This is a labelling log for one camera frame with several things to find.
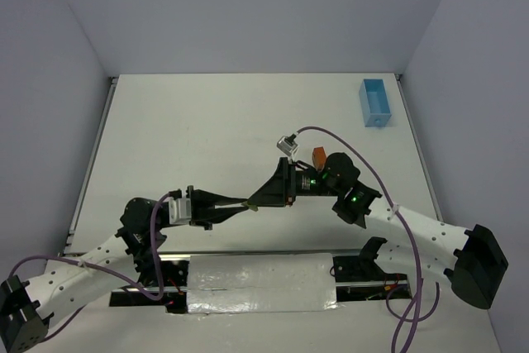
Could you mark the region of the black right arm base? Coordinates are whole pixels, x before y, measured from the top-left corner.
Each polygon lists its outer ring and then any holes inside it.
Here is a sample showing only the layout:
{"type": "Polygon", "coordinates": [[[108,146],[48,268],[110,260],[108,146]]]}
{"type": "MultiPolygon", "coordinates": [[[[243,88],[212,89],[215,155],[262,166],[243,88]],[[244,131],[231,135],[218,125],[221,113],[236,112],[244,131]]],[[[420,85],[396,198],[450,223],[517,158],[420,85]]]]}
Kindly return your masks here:
{"type": "Polygon", "coordinates": [[[405,274],[385,273],[374,262],[356,253],[332,253],[330,276],[336,284],[338,303],[409,299],[411,293],[405,274]]]}

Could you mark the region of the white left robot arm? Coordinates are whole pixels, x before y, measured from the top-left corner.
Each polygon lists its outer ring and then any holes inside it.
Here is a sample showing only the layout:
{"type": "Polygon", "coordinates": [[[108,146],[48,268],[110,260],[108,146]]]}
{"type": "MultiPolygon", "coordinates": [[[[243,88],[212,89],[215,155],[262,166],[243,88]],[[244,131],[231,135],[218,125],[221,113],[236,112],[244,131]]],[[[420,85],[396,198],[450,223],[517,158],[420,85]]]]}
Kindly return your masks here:
{"type": "Polygon", "coordinates": [[[1,284],[1,340],[8,352],[25,352],[49,340],[57,322],[70,323],[92,301],[131,286],[147,299],[164,297],[158,249],[162,229],[190,225],[210,230],[247,210],[242,198],[200,189],[170,191],[159,200],[133,198],[121,228],[77,258],[56,257],[58,267],[30,279],[15,271],[1,284]]]}

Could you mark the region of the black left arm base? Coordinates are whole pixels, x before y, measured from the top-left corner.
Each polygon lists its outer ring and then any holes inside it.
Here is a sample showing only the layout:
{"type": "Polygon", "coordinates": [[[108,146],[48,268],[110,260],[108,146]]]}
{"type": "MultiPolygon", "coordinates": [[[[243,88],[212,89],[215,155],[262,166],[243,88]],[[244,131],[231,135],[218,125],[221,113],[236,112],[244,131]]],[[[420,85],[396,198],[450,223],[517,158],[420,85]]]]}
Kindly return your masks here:
{"type": "Polygon", "coordinates": [[[127,286],[114,290],[109,298],[111,308],[163,307],[169,314],[188,312],[187,287],[190,255],[162,255],[160,268],[164,282],[164,297],[148,299],[138,289],[127,286]]]}

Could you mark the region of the orange wood arch block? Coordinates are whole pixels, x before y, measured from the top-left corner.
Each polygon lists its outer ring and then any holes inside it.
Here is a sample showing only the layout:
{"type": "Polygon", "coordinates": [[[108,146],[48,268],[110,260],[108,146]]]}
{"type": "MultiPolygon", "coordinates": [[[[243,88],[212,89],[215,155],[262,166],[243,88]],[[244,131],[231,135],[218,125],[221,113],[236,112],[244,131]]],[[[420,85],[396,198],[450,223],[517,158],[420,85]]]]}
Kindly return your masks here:
{"type": "Polygon", "coordinates": [[[312,164],[317,171],[324,169],[326,158],[326,152],[322,146],[315,147],[312,150],[312,164]]]}

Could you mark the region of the green wood triangle block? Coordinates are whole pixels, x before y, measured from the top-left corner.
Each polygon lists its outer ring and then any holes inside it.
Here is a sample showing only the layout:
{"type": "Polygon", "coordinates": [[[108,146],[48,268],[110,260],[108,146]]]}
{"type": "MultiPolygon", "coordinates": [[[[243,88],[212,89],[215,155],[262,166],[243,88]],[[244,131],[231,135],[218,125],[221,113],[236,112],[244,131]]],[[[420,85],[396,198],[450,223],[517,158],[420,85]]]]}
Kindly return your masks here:
{"type": "Polygon", "coordinates": [[[248,202],[243,202],[242,205],[244,207],[250,209],[253,212],[257,212],[259,210],[258,206],[254,205],[254,204],[251,204],[251,203],[248,203],[248,202]]]}

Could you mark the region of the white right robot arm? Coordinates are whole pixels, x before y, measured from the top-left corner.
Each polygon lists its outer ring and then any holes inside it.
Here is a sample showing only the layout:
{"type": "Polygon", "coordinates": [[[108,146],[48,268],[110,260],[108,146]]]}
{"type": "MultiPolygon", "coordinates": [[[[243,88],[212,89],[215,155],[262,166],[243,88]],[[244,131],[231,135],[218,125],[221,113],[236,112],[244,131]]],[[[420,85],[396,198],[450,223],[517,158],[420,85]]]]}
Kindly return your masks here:
{"type": "Polygon", "coordinates": [[[282,157],[273,176],[247,203],[251,208],[291,206],[299,196],[334,197],[332,211],[360,227],[363,255],[387,274],[417,275],[450,287],[462,301],[491,308],[508,260],[494,234],[481,225],[453,226],[413,210],[390,205],[378,190],[362,184],[360,170],[345,153],[332,153],[321,169],[298,169],[282,157]]]}

